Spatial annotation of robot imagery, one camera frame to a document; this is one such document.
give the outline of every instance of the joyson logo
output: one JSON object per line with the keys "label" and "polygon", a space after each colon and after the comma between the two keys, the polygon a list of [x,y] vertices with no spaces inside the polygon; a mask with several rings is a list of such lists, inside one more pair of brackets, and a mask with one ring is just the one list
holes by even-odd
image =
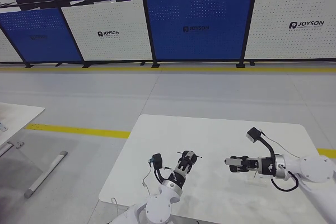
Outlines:
{"label": "joyson logo", "polygon": [[209,30],[209,26],[183,26],[183,32]]}
{"label": "joyson logo", "polygon": [[310,29],[321,28],[325,21],[306,21],[306,22],[291,22],[289,29]]}
{"label": "joyson logo", "polygon": [[119,32],[118,31],[98,31],[97,32],[98,36],[100,38],[111,38],[111,37],[117,37],[119,36]]}

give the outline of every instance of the black wire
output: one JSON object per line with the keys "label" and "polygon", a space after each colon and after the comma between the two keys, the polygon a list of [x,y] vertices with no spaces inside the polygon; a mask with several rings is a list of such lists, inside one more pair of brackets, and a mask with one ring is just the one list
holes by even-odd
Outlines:
{"label": "black wire", "polygon": [[158,173],[158,177],[159,179],[161,180],[161,183],[163,183],[163,181],[165,180],[162,175],[161,175],[161,171],[160,170],[157,170],[157,173]]}
{"label": "black wire", "polygon": [[271,183],[273,183],[273,185],[278,189],[278,190],[281,190],[282,192],[291,192],[291,191],[293,191],[293,190],[295,190],[297,187],[298,187],[298,179],[297,179],[297,177],[292,173],[292,172],[290,172],[290,171],[288,171],[288,173],[292,176],[292,178],[294,178],[295,179],[295,186],[293,187],[293,188],[290,188],[290,189],[287,189],[287,190],[285,190],[285,189],[282,189],[282,188],[280,188],[280,187],[278,187],[277,185],[276,185],[276,183],[274,182],[274,179],[271,179]]}
{"label": "black wire", "polygon": [[156,171],[157,171],[157,170],[155,170],[155,176],[156,176],[156,179],[157,179],[158,182],[161,184],[162,182],[161,182],[161,180],[158,178]]}

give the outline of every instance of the blue pegboard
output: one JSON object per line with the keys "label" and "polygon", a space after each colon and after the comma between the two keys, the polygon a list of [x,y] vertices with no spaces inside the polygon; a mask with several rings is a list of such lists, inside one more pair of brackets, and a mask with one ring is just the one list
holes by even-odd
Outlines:
{"label": "blue pegboard", "polygon": [[250,0],[147,0],[157,60],[239,59]]}
{"label": "blue pegboard", "polygon": [[81,61],[57,8],[0,13],[0,23],[27,62]]}

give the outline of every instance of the panel base foot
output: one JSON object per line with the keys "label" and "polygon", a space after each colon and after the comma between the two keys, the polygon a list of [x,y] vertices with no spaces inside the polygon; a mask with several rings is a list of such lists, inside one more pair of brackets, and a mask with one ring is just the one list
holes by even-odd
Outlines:
{"label": "panel base foot", "polygon": [[32,64],[25,64],[26,67],[25,68],[31,68],[33,65]]}
{"label": "panel base foot", "polygon": [[236,67],[237,68],[245,68],[245,64],[244,63],[239,63],[239,64],[236,64]]}
{"label": "panel base foot", "polygon": [[160,65],[161,65],[161,64],[153,63],[152,68],[159,68]]}
{"label": "panel base foot", "polygon": [[92,63],[84,63],[82,68],[89,68],[92,65]]}

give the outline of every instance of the metal table leg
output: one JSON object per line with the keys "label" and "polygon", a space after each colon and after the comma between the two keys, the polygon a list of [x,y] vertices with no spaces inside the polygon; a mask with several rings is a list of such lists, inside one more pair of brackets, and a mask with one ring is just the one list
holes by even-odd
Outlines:
{"label": "metal table leg", "polygon": [[49,176],[49,174],[54,170],[54,168],[61,162],[63,157],[67,155],[66,151],[62,151],[60,155],[58,155],[55,160],[50,164],[50,168],[48,171],[44,172],[39,176],[39,178],[32,184],[32,186],[25,192],[25,198],[30,198],[35,190],[44,182],[44,180]]}

